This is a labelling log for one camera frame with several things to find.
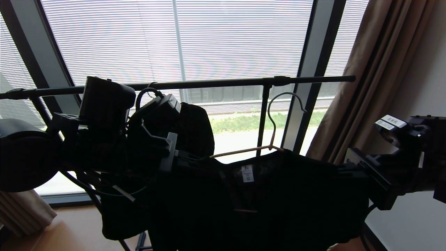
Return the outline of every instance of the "green lawn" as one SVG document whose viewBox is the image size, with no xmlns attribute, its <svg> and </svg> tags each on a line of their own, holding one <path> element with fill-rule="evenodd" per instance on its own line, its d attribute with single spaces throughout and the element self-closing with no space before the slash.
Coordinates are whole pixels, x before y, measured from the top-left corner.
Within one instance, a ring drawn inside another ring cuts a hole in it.
<svg viewBox="0 0 446 251">
<path fill-rule="evenodd" d="M 318 126 L 324 117 L 325 111 L 323 112 L 313 112 L 310 123 L 308 126 Z M 278 129 L 285 128 L 287 114 L 274 113 L 271 115 Z M 222 132 L 243 132 L 259 129 L 260 115 L 249 115 L 249 116 L 236 116 L 214 119 L 211 118 L 212 130 L 215 134 Z M 272 130 L 273 124 L 269 121 L 268 116 L 266 117 L 265 130 Z"/>
</svg>

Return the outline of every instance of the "wooden hanger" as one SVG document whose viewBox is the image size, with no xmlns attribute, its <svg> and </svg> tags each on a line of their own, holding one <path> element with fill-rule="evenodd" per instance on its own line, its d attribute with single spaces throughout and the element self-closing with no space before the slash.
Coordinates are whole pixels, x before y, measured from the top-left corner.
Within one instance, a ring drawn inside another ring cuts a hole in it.
<svg viewBox="0 0 446 251">
<path fill-rule="evenodd" d="M 270 109 L 271 109 L 271 104 L 273 103 L 273 101 L 274 101 L 277 97 L 282 96 L 282 95 L 284 95 L 284 94 L 291 94 L 291 95 L 293 95 L 294 97 L 296 97 L 297 100 L 299 100 L 299 104 L 300 104 L 300 106 L 301 106 L 301 110 L 302 110 L 303 112 L 305 112 L 305 113 L 307 112 L 307 110 L 305 110 L 305 109 L 303 108 L 303 106 L 302 106 L 302 100 L 300 99 L 300 97 L 299 97 L 296 93 L 294 93 L 294 92 L 283 92 L 283 93 L 281 93 L 281 94 L 278 94 L 278 95 L 275 96 L 273 99 L 271 99 L 271 101 L 269 102 L 269 105 L 268 105 L 268 117 L 269 117 L 269 120 L 271 120 L 271 123 L 273 124 L 273 136 L 271 137 L 271 142 L 269 143 L 269 145 L 267 145 L 267 146 L 260 146 L 260 147 L 254 147 L 254 148 L 249 148 L 249 149 L 244 149 L 244 150 L 238 150 L 238 151 L 232 151 L 232 152 L 227 152 L 227 153 L 215 154 L 215 155 L 210 156 L 210 158 L 217 158 L 217 157 L 222 157 L 222 156 L 227 156 L 227 155 L 232 155 L 232 154 L 238 154 L 238 153 L 244 153 L 244 152 L 250 152 L 250 151 L 256 151 L 256 150 L 262 150 L 262 149 L 267 149 L 267 148 L 268 148 L 269 150 L 276 149 L 276 150 L 278 150 L 278 151 L 283 151 L 282 148 L 280 148 L 280 147 L 276 147 L 276 146 L 273 145 L 274 138 L 275 138 L 275 136 L 276 136 L 276 123 L 274 123 L 274 120 L 273 120 L 273 118 L 271 117 Z"/>
</svg>

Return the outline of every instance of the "black garment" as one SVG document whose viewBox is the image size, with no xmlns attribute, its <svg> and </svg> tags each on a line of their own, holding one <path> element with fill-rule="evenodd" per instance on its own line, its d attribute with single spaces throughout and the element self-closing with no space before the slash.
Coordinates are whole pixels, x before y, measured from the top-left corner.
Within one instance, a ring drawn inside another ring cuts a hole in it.
<svg viewBox="0 0 446 251">
<path fill-rule="evenodd" d="M 253 182 L 243 182 L 245 167 L 252 168 Z M 173 251 L 325 251 L 347 242 L 359 236 L 368 198 L 363 184 L 336 178 L 341 167 L 289 150 L 231 164 L 204 159 L 196 166 L 203 172 L 179 167 L 153 190 L 152 245 Z M 257 213 L 235 212 L 239 206 Z"/>
<path fill-rule="evenodd" d="M 151 134 L 160 137 L 167 137 L 169 132 L 177 133 L 177 150 L 185 150 L 198 157 L 207 157 L 214 153 L 211 124 L 206 111 L 199 106 L 182 103 L 179 117 L 170 125 L 146 125 L 146 128 Z M 156 165 L 156 163 L 157 161 L 153 160 L 150 164 Z M 146 185 L 141 178 L 117 177 L 109 174 L 102 174 L 102 176 L 130 193 Z M 102 192 L 117 194 L 117 191 L 107 184 L 98 189 Z M 148 189 L 134 195 L 135 203 L 125 197 L 101 197 L 102 233 L 105 238 L 111 240 L 130 238 L 153 225 L 150 222 L 153 215 L 158 215 L 157 210 L 160 207 L 149 209 L 139 206 L 156 200 L 159 194 L 154 194 L 152 189 L 156 187 L 150 185 Z M 156 232 L 152 231 L 150 238 L 154 239 L 155 236 Z"/>
</svg>

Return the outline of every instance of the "white wall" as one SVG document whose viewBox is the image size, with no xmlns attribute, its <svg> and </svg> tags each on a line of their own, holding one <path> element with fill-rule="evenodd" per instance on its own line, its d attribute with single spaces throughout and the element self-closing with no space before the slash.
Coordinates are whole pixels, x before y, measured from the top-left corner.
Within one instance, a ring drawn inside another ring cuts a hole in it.
<svg viewBox="0 0 446 251">
<path fill-rule="evenodd" d="M 438 1 L 389 114 L 446 117 L 446 1 Z M 377 139 L 368 153 L 391 151 Z M 399 197 L 390 211 L 374 210 L 366 223 L 389 251 L 446 251 L 446 204 L 433 192 Z"/>
</svg>

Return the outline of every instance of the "curtain fold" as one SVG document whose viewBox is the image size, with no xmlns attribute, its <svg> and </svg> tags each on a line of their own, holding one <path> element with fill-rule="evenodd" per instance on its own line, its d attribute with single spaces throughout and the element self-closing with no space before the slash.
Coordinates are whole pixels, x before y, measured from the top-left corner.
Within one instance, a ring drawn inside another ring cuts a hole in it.
<svg viewBox="0 0 446 251">
<path fill-rule="evenodd" d="M 385 115 L 409 66 L 434 1 L 370 1 L 341 83 L 307 156 L 342 162 L 348 147 L 362 149 Z"/>
<path fill-rule="evenodd" d="M 0 191 L 0 222 L 19 237 L 44 229 L 56 215 L 34 190 Z"/>
</svg>

